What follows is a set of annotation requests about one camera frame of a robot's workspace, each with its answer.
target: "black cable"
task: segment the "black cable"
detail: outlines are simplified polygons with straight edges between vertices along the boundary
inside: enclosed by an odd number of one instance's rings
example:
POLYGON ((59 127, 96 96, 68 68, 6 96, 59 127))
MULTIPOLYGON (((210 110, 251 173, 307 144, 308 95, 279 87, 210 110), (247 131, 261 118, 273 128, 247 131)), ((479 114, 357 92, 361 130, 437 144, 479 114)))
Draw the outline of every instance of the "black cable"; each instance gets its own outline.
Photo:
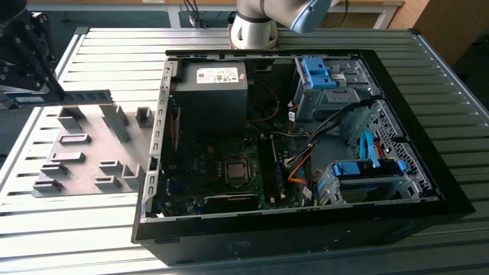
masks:
POLYGON ((203 23, 202 23, 202 19, 200 19, 200 13, 199 13, 199 7, 198 7, 198 2, 196 2, 196 0, 194 0, 194 5, 195 5, 195 9, 196 9, 196 14, 198 14, 198 16, 199 16, 199 25, 200 25, 200 27, 202 27, 202 28, 204 28, 204 25, 203 25, 203 23))
POLYGON ((319 139, 320 136, 327 134, 331 130, 333 130, 340 125, 341 118, 348 112, 353 111, 356 108, 369 106, 375 102, 376 102, 375 100, 368 99, 368 100, 360 101, 359 103, 351 103, 343 109, 340 109, 331 117, 328 117, 321 122, 315 132, 312 132, 311 137, 307 142, 307 147, 288 160, 288 164, 296 162, 301 156, 309 153, 309 150, 313 150, 313 148, 316 147, 320 141, 319 139))
POLYGON ((345 20, 347 20, 347 15, 348 15, 348 7, 349 7, 349 2, 348 2, 348 0, 345 0, 345 12, 343 13, 343 19, 341 19, 341 22, 340 23, 337 23, 337 24, 335 24, 335 25, 332 25, 331 27, 328 27, 328 29, 331 29, 331 28, 336 28, 336 27, 339 27, 339 28, 341 28, 343 27, 343 23, 345 23, 345 20))
POLYGON ((304 206, 313 206, 315 205, 315 200, 316 200, 316 187, 315 187, 315 181, 313 181, 313 171, 312 171, 312 167, 311 167, 311 158, 307 159, 303 168, 305 171, 305 186, 311 191, 311 204, 309 205, 304 205, 304 206))
POLYGON ((196 23, 199 23, 200 27, 203 28, 203 24, 202 24, 202 20, 200 20, 200 15, 199 15, 199 12, 195 9, 191 1, 190 0, 184 0, 184 4, 186 4, 187 12, 190 13, 190 15, 194 18, 194 20, 196 21, 196 23))
POLYGON ((223 14, 223 12, 220 11, 220 13, 217 14, 217 17, 216 17, 216 19, 213 20, 213 22, 211 23, 210 27, 212 27, 212 26, 213 26, 213 24, 217 22, 217 20, 219 20, 219 19, 220 19, 220 17, 221 17, 221 14, 223 14))
POLYGON ((345 7, 345 13, 343 14, 343 20, 341 20, 341 23, 340 23, 340 27, 339 28, 341 28, 343 27, 343 23, 345 23, 345 19, 347 19, 347 15, 348 15, 348 6, 349 6, 348 0, 345 0, 345 5, 347 5, 347 7, 345 7))

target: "wire bundle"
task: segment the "wire bundle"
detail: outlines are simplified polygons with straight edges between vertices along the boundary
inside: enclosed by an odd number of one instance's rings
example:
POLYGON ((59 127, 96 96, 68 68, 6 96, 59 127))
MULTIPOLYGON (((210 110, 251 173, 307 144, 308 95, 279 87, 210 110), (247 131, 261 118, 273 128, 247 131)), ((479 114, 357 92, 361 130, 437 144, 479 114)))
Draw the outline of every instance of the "wire bundle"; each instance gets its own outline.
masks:
POLYGON ((375 148, 376 148, 379 158, 380 158, 380 159, 385 159, 385 158, 387 158, 387 156, 385 156, 385 153, 384 153, 384 149, 383 149, 383 147, 381 147, 381 145, 380 145, 380 143, 379 143, 377 141, 376 141, 376 142, 373 142, 373 146, 375 146, 375 148))
POLYGON ((184 4, 186 4, 187 12, 190 13, 192 27, 196 27, 196 24, 199 23, 199 26, 204 28, 204 24, 202 23, 202 19, 200 19, 200 13, 199 13, 196 0, 194 0, 194 4, 191 3, 191 0, 184 0, 184 4))
POLYGON ((255 82, 259 83, 259 84, 261 84, 261 86, 264 86, 265 89, 268 90, 268 92, 272 94, 272 96, 275 98, 276 108, 275 108, 275 111, 273 111, 273 113, 272 113, 271 116, 264 117, 263 119, 251 119, 251 120, 247 120, 248 123, 264 122, 264 121, 272 119, 277 115, 279 110, 280 110, 280 101, 279 101, 277 94, 272 91, 271 87, 264 82, 261 82, 260 80, 256 80, 256 79, 255 79, 255 82))
POLYGON ((305 144, 305 148, 292 158, 285 160, 285 164, 291 165, 300 158, 303 158, 303 160, 300 161, 300 163, 296 165, 295 169, 292 170, 292 173, 291 173, 289 178, 288 178, 289 181, 300 182, 299 179, 293 178, 293 176, 295 176, 299 168, 305 163, 307 159, 311 157, 311 154, 313 153, 313 149, 315 149, 315 147, 316 147, 316 145, 320 141, 320 137, 339 126, 341 118, 347 113, 349 113, 351 111, 353 111, 359 107, 364 107, 364 106, 368 106, 368 105, 372 105, 372 104, 373 104, 373 100, 363 100, 359 103, 352 103, 352 104, 347 105, 341 110, 339 110, 331 117, 328 117, 321 122, 320 126, 317 127, 315 132, 312 132, 312 134, 309 136, 308 142, 305 144))

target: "metal workbench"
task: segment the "metal workbench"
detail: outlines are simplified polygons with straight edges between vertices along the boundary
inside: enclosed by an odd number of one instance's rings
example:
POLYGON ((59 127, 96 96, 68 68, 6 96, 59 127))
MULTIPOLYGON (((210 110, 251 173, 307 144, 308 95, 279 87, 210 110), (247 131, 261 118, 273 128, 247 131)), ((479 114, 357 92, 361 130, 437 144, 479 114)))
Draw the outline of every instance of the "metal workbench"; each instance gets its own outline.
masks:
MULTIPOLYGON (((119 104, 151 105, 164 51, 227 49, 227 33, 79 29, 59 66, 63 86, 108 88, 119 104)), ((168 268, 130 241, 136 193, 31 196, 60 127, 59 108, 36 108, 0 172, 0 273, 489 274, 489 117, 423 37, 403 30, 329 29, 305 38, 283 31, 280 38, 288 49, 377 51, 477 212, 392 246, 168 268)))

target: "wooden cabinet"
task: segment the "wooden cabinet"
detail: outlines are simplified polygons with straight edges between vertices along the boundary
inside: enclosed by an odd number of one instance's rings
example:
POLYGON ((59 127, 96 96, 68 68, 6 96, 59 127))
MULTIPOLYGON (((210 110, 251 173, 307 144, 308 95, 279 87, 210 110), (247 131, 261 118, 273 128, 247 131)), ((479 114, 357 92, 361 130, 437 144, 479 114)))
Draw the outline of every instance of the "wooden cabinet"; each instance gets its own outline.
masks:
POLYGON ((389 28, 416 28, 453 65, 489 28, 488 0, 405 0, 389 28))

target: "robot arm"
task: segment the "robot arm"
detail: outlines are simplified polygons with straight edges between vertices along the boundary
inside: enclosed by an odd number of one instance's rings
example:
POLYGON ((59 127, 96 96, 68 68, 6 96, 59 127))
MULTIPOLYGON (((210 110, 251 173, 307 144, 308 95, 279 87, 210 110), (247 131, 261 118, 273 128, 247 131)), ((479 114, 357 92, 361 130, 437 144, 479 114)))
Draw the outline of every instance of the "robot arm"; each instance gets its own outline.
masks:
POLYGON ((27 0, 0 8, 0 93, 19 106, 112 104, 111 92, 64 91, 56 79, 50 18, 26 9, 27 0))
POLYGON ((237 0, 231 41, 237 49, 269 49, 277 44, 279 22, 305 34, 319 26, 331 0, 237 0))

